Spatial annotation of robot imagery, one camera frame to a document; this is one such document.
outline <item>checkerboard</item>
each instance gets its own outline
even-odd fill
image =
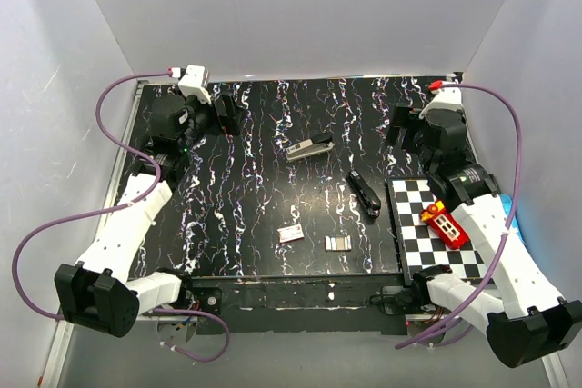
[[[437,264],[448,264],[458,277],[478,283],[487,267],[471,242],[451,250],[420,220],[420,212],[436,200],[427,180],[390,179],[387,188],[406,284],[415,272]]]

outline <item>black mount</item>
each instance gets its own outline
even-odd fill
[[[453,211],[462,203],[472,204],[472,199],[481,195],[497,195],[499,189],[493,175],[475,162],[468,149],[464,116],[434,109],[421,120],[420,112],[395,106],[386,140],[396,145],[400,131],[406,129],[402,149],[418,155],[428,186],[446,209]]]
[[[148,135],[140,150],[152,156],[162,168],[162,180],[174,191],[188,167],[188,144],[205,135],[240,135],[244,110],[230,93],[213,97],[212,104],[202,104],[194,95],[184,98],[177,89],[161,96],[152,105]],[[139,160],[135,174],[155,174],[154,167]]]
[[[568,347],[582,327],[582,303],[561,300],[542,312],[530,308],[527,317],[510,320],[506,313],[490,313],[487,318],[491,350],[499,361],[516,368]]]
[[[121,338],[135,323],[139,301],[121,282],[82,266],[61,264],[55,274],[56,293],[65,320]]]
[[[428,282],[440,274],[449,273],[453,273],[453,270],[448,265],[432,265],[413,274],[411,283],[412,295],[419,307],[432,303],[428,292]]]

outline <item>white enclosure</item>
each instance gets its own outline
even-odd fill
[[[96,0],[131,67],[214,80],[463,71],[504,0]]]
[[[117,152],[95,125],[95,100],[131,70],[95,0],[2,0],[0,125],[3,141],[0,385],[36,386],[55,323],[30,311],[10,276],[12,254],[34,227],[103,204]],[[112,94],[105,123],[121,134],[132,87]],[[21,258],[31,298],[58,308],[53,276],[92,241],[96,220],[49,230]]]
[[[582,0],[506,0],[466,74],[516,107],[524,133],[521,201],[527,248],[567,299],[580,299],[582,188],[579,75]],[[515,131],[505,108],[480,93],[465,98],[477,153],[505,192],[514,175]],[[560,353],[570,386],[582,386],[582,338]]]

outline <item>black tabletop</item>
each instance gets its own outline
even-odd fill
[[[394,104],[426,103],[442,77],[377,77],[216,84],[246,109],[239,137],[207,135],[134,260],[134,277],[157,267],[193,276],[398,273],[385,180],[420,176],[415,156],[385,142]],[[130,143],[147,133],[150,106],[170,85],[144,85]],[[331,132],[330,153],[288,163],[285,149]],[[129,176],[128,158],[119,185]],[[355,169],[382,211],[367,218],[346,183]],[[305,238],[280,244],[277,229],[301,224]],[[352,250],[326,252],[325,237],[350,235]]]

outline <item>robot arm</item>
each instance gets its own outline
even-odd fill
[[[397,107],[387,140],[416,153],[433,194],[467,233],[484,263],[496,254],[507,216],[493,175],[467,150],[467,127],[458,88],[431,90],[434,99],[422,111]],[[508,232],[506,247],[493,274],[501,299],[481,293],[460,316],[487,335],[497,358],[516,367],[569,346],[582,327],[582,303],[567,302],[537,268],[516,233]],[[475,288],[436,265],[413,277],[419,304],[457,308]]]
[[[64,318],[113,336],[126,335],[140,313],[166,303],[187,305],[179,272],[158,271],[128,282],[129,269],[157,214],[189,166],[188,141],[204,134],[240,134],[242,110],[232,95],[210,96],[204,67],[171,69],[175,94],[156,100],[140,149],[161,167],[161,180],[144,200],[112,213],[75,265],[62,264],[55,286]],[[156,181],[154,167],[138,161],[118,204],[131,203]]]

